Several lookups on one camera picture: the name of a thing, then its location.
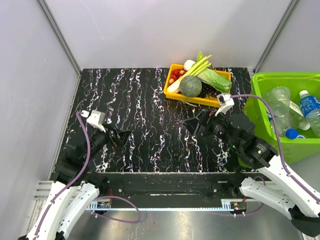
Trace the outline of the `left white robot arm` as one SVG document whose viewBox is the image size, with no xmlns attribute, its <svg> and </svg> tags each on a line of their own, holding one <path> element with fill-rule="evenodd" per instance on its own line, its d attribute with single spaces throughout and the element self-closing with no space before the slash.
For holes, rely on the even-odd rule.
<svg viewBox="0 0 320 240">
<path fill-rule="evenodd" d="M 107 195 L 108 178 L 90 169 L 89 161 L 104 146 L 123 147 L 131 130 L 103 124 L 104 130 L 71 141 L 57 161 L 47 200 L 29 233 L 22 240 L 66 240 L 89 204 Z"/>
</svg>

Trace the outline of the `clear crushed bottle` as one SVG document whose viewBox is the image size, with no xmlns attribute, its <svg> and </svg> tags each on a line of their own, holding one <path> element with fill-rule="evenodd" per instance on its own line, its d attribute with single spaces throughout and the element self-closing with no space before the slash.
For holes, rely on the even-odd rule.
<svg viewBox="0 0 320 240">
<path fill-rule="evenodd" d="M 273 88 L 268 95 L 269 106 L 275 116 L 282 120 L 289 119 L 291 92 L 285 86 Z"/>
</svg>

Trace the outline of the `beige label clear bottle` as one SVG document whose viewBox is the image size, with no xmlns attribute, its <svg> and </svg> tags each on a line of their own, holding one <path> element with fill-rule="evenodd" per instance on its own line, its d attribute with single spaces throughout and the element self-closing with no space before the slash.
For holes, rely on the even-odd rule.
<svg viewBox="0 0 320 240">
<path fill-rule="evenodd" d="M 289 104 L 289 123 L 293 129 L 301 129 L 306 131 L 311 128 L 300 107 L 293 101 L 290 101 Z"/>
</svg>

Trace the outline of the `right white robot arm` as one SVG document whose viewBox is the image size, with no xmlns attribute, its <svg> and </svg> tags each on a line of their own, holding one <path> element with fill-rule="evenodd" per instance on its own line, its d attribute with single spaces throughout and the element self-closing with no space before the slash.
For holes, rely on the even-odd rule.
<svg viewBox="0 0 320 240">
<path fill-rule="evenodd" d="M 227 192 L 233 198 L 241 195 L 255 199 L 286 216 L 292 225 L 309 237 L 320 234 L 320 194 L 295 172 L 287 173 L 280 155 L 267 141 L 256 136 L 255 124 L 243 112 L 231 116 L 203 110 L 198 116 L 182 122 L 193 136 L 214 136 L 221 140 L 252 169 L 272 180 L 278 192 L 252 177 L 236 173 L 227 183 Z"/>
</svg>

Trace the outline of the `Pepsi bottle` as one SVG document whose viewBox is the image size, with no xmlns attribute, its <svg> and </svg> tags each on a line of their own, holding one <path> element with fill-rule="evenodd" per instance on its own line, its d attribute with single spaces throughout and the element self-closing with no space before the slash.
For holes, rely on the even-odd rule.
<svg viewBox="0 0 320 240">
<path fill-rule="evenodd" d="M 272 120 L 272 115 L 267 112 L 267 117 L 270 123 L 270 127 L 272 131 L 275 133 L 276 130 L 278 132 L 278 136 L 287 139 L 295 139 L 299 135 L 298 131 L 293 129 L 290 123 L 284 117 L 274 116 L 276 125 L 274 125 Z"/>
<path fill-rule="evenodd" d="M 299 92 L 300 109 L 314 134 L 320 137 L 320 100 L 307 90 Z"/>
</svg>

